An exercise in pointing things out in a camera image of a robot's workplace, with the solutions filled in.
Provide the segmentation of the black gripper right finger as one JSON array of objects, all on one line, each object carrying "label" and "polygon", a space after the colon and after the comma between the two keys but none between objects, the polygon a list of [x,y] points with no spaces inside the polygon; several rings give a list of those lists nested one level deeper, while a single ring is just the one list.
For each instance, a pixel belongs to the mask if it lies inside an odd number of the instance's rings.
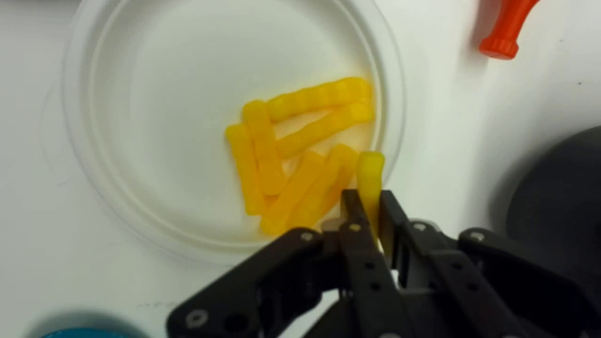
[{"label": "black gripper right finger", "polygon": [[380,195],[378,234],[388,257],[401,253],[403,236],[410,225],[410,217],[391,189]]}]

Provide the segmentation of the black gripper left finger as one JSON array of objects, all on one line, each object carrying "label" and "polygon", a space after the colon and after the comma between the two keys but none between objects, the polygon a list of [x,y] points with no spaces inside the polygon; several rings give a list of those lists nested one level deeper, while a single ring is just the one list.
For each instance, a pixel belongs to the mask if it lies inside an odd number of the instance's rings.
[{"label": "black gripper left finger", "polygon": [[369,227],[369,216],[358,189],[343,191],[341,214],[352,231],[365,231]]}]

